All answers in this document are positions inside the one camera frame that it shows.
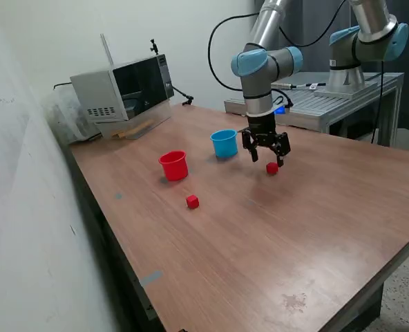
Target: wooden table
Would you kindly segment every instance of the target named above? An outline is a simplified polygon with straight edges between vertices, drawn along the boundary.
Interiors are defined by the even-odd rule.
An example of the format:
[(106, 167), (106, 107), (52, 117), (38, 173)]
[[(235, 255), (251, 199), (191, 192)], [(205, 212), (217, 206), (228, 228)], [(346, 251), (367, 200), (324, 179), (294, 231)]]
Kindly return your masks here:
[[(213, 132), (246, 125), (174, 107), (138, 140), (72, 151), (167, 331), (338, 331), (409, 255), (409, 152), (280, 128), (292, 152), (268, 176), (273, 153), (252, 163), (240, 137), (236, 157), (213, 154)], [(177, 183), (158, 163), (172, 149)]]

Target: metal table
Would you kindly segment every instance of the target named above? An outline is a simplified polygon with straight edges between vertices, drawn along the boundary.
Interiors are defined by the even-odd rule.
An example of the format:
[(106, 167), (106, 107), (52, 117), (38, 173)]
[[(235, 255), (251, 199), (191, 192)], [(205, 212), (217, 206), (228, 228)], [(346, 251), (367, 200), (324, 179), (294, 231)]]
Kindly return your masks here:
[[(330, 126), (356, 113), (379, 99), (381, 76), (378, 73), (365, 73), (368, 82), (376, 82), (373, 89), (355, 99), (317, 97), (314, 90), (285, 91), (292, 99), (294, 106), (289, 114), (277, 115), (276, 121), (282, 125), (305, 128), (322, 133), (330, 133)], [(277, 81), (295, 85), (306, 83), (323, 83), (329, 80), (329, 73), (297, 73)], [(379, 123), (378, 143), (393, 146), (397, 138), (399, 105), (403, 88), (403, 73), (385, 73), (383, 100)], [(246, 114), (244, 100), (225, 101), (227, 113)]]

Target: black cable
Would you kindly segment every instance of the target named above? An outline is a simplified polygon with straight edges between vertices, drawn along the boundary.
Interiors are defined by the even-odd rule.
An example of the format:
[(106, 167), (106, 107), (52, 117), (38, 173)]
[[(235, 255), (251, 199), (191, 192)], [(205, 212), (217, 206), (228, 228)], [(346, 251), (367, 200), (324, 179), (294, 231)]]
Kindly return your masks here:
[(272, 102), (272, 104), (275, 104), (276, 101), (277, 101), (278, 99), (280, 99), (280, 98), (281, 98), (281, 100), (280, 100), (279, 104), (281, 104), (282, 102), (285, 101), (285, 98), (284, 98), (282, 95), (279, 95), (277, 98), (275, 98), (275, 100)]
[(315, 39), (312, 43), (308, 43), (308, 44), (297, 44), (294, 43), (292, 40), (290, 40), (290, 38), (286, 35), (286, 33), (283, 31), (283, 29), (280, 27), (280, 31), (283, 34), (283, 37), (292, 45), (295, 47), (309, 47), (312, 46), (316, 43), (318, 43), (321, 38), (324, 37), (324, 35), (329, 31), (330, 27), (332, 26), (332, 24), (335, 22), (336, 17), (338, 16), (338, 14), (340, 13), (340, 9), (341, 7), (343, 7), (343, 4), (346, 2), (347, 0), (343, 0), (343, 2), (341, 2), (341, 5), (338, 7), (338, 9), (335, 12), (334, 17), (332, 18), (332, 20), (330, 21), (329, 25), (327, 26), (327, 28), (324, 30), (324, 32), (320, 35), (320, 37), (318, 37), (317, 39)]
[(213, 75), (213, 77), (216, 79), (216, 81), (218, 83), (220, 83), (221, 86), (225, 87), (226, 89), (232, 90), (232, 91), (242, 91), (242, 89), (238, 89), (238, 88), (233, 88), (231, 86), (226, 85), (225, 83), (221, 82), (220, 79), (217, 77), (216, 72), (213, 71), (213, 67), (212, 67), (212, 63), (211, 63), (211, 44), (212, 44), (212, 39), (213, 36), (215, 35), (217, 29), (224, 23), (231, 21), (232, 19), (244, 19), (247, 17), (252, 17), (252, 16), (256, 16), (260, 14), (259, 12), (255, 12), (253, 14), (247, 14), (247, 15), (238, 15), (238, 16), (232, 16), (229, 17), (227, 19), (222, 20), (219, 24), (217, 24), (217, 26), (212, 30), (211, 36), (209, 38), (209, 43), (207, 44), (207, 61), (209, 63), (209, 69), (211, 69), (211, 73)]
[(379, 115), (381, 114), (381, 101), (383, 99), (383, 85), (384, 85), (384, 61), (381, 61), (381, 88), (379, 89), (379, 101), (378, 101), (378, 111), (377, 111), (377, 118), (375, 119), (375, 123), (373, 126), (373, 134), (372, 134), (372, 142), (373, 144), (375, 140), (375, 133), (377, 132)]
[(68, 82), (68, 83), (59, 83), (59, 84), (56, 84), (56, 85), (54, 85), (54, 89), (53, 89), (53, 90), (55, 90), (55, 88), (57, 88), (58, 86), (62, 86), (62, 85), (70, 85), (70, 84), (72, 84), (72, 82)]
[(288, 109), (288, 108), (294, 106), (294, 103), (291, 101), (290, 97), (284, 91), (282, 91), (280, 89), (275, 89), (275, 88), (272, 88), (271, 90), (280, 93), (281, 95), (283, 95), (286, 98), (287, 105), (285, 105), (285, 108)]

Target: red cube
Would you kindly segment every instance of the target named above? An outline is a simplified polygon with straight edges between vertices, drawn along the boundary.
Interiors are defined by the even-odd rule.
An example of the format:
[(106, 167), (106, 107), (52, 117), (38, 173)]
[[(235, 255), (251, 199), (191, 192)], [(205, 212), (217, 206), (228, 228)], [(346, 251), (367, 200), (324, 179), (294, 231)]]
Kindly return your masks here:
[(186, 203), (188, 205), (188, 208), (190, 208), (191, 210), (196, 209), (199, 206), (198, 197), (196, 195), (191, 195), (186, 198)]
[(278, 173), (278, 164), (277, 163), (269, 163), (266, 165), (266, 171), (270, 175), (275, 175)]

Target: table leg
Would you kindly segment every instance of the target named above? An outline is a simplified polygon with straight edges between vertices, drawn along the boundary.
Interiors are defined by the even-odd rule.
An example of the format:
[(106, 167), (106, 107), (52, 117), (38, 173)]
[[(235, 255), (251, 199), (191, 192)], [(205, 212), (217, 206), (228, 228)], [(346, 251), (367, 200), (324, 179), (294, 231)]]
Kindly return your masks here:
[(399, 96), (397, 90), (385, 95), (381, 101), (381, 114), (379, 116), (378, 144), (385, 147), (394, 145), (397, 135)]

